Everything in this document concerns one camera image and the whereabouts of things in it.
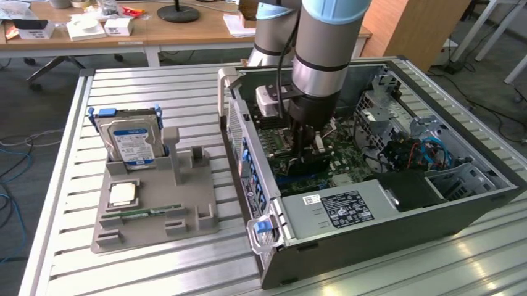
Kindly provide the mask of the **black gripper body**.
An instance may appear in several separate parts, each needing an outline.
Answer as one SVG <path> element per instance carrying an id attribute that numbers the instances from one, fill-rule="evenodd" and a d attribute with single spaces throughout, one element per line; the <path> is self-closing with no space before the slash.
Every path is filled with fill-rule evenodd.
<path id="1" fill-rule="evenodd" d="M 298 96 L 290 101 L 290 116 L 299 124 L 323 128 L 334 115 L 339 95 Z"/>

